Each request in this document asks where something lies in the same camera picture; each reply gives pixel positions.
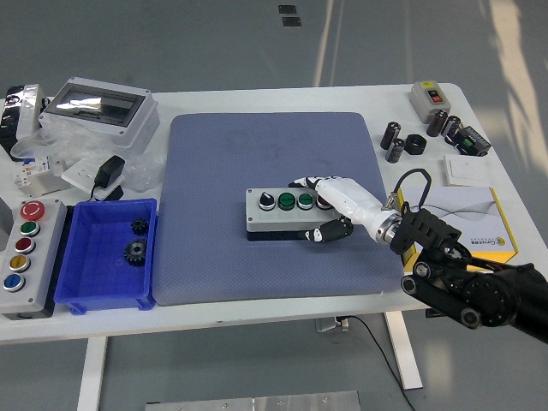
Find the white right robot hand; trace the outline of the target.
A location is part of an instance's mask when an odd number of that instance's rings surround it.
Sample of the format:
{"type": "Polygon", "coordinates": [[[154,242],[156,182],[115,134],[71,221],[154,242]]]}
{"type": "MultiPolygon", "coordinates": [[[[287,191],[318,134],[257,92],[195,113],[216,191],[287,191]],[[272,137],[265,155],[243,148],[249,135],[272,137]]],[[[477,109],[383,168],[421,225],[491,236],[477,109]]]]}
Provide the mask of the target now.
{"type": "Polygon", "coordinates": [[[401,217],[386,208],[375,196],[355,180],[339,176],[303,177],[289,184],[290,188],[312,188],[331,205],[340,217],[318,228],[302,231],[299,238],[314,242],[330,242],[350,236],[355,225],[361,225],[379,244],[390,244],[401,217]]]}

